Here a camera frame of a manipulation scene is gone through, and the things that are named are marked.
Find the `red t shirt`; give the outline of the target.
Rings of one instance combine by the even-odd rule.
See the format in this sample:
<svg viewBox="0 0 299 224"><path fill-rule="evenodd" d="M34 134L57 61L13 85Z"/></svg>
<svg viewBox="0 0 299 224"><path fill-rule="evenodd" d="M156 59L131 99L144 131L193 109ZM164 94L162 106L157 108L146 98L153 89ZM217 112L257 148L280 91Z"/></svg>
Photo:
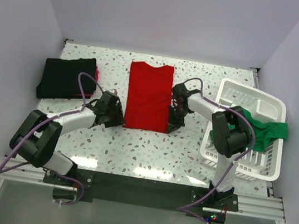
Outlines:
<svg viewBox="0 0 299 224"><path fill-rule="evenodd" d="M174 68L146 62L130 65L125 127L165 133L168 128Z"/></svg>

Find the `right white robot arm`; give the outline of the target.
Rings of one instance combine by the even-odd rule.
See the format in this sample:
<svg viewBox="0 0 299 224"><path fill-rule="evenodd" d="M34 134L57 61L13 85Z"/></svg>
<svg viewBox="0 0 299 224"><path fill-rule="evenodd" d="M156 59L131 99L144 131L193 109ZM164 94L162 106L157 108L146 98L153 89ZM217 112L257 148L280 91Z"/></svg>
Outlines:
<svg viewBox="0 0 299 224"><path fill-rule="evenodd" d="M218 160L207 201L213 208L227 202L225 192L233 189L233 178L237 161L252 150L255 143L254 130L244 117L240 106L227 107L203 96L198 89L188 90L185 84L172 88L171 106L167 133L185 126L186 115L198 113L212 125L212 143L217 151Z"/></svg>

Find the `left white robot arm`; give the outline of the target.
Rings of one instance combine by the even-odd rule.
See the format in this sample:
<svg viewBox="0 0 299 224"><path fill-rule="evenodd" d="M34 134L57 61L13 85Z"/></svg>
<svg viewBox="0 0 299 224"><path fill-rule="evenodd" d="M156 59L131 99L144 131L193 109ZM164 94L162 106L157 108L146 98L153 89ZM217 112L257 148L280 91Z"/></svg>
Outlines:
<svg viewBox="0 0 299 224"><path fill-rule="evenodd" d="M124 125L122 105L117 94L105 91L82 110L55 114L34 110L12 137L9 147L32 166L56 172L57 179L68 186L76 180L77 165L56 151L59 137L97 125L106 128Z"/></svg>

